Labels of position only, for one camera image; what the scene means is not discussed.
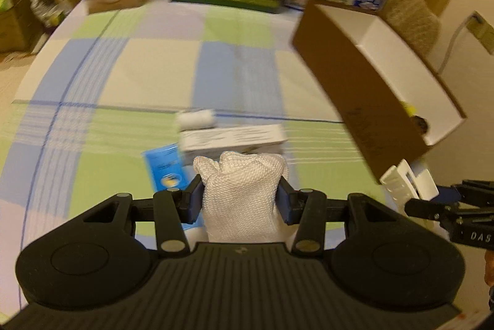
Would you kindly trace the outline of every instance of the white textured bag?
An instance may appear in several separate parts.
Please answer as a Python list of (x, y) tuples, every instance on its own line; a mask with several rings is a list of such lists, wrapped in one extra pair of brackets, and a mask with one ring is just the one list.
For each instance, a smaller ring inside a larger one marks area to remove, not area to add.
[(278, 182), (288, 180), (280, 155), (222, 153), (219, 163), (194, 159), (194, 170), (205, 185), (204, 225), (210, 242), (283, 242), (290, 230), (275, 205)]

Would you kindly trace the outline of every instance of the ribbed black surface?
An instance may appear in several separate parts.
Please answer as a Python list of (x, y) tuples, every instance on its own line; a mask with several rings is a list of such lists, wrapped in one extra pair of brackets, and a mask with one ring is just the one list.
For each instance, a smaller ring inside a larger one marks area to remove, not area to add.
[(199, 244), (162, 261), (134, 295), (86, 312), (31, 304), (6, 330), (433, 330), (458, 311), (385, 312), (340, 290), (316, 260), (284, 244)]

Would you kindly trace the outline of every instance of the power cord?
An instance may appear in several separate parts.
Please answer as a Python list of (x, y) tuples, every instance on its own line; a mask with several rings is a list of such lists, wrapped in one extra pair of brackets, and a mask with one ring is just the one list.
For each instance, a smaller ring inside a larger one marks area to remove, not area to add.
[(441, 75), (443, 73), (443, 71), (444, 71), (444, 68), (446, 68), (446, 65), (448, 64), (448, 61), (450, 60), (450, 57), (451, 57), (451, 51), (453, 51), (454, 42), (456, 42), (456, 38), (461, 33), (461, 30), (466, 27), (466, 24), (468, 23), (468, 21), (470, 21), (471, 18), (474, 18), (474, 19), (478, 20), (477, 17), (474, 14), (469, 15), (460, 24), (460, 26), (458, 26), (458, 28), (454, 32), (453, 36), (451, 37), (450, 43), (448, 45), (448, 50), (446, 50), (446, 54), (444, 55), (443, 62), (441, 63), (441, 65), (439, 66), (439, 69), (437, 70), (437, 74), (438, 75)]

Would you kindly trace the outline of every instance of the white roll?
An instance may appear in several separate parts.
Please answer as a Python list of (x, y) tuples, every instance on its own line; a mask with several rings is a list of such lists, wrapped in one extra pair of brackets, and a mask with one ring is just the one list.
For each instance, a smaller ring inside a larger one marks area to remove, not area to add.
[(214, 116), (214, 110), (179, 111), (176, 114), (175, 122), (179, 131), (214, 128), (216, 117)]

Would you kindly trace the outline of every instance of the blue packet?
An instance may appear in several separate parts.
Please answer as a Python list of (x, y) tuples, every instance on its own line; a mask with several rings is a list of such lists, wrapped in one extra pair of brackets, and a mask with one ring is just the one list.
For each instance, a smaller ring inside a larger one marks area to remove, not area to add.
[[(155, 192), (169, 188), (183, 190), (192, 180), (192, 178), (188, 178), (182, 167), (182, 160), (176, 144), (148, 150), (142, 155), (147, 163)], [(203, 216), (200, 213), (194, 224), (182, 224), (182, 227), (187, 230), (203, 225)]]

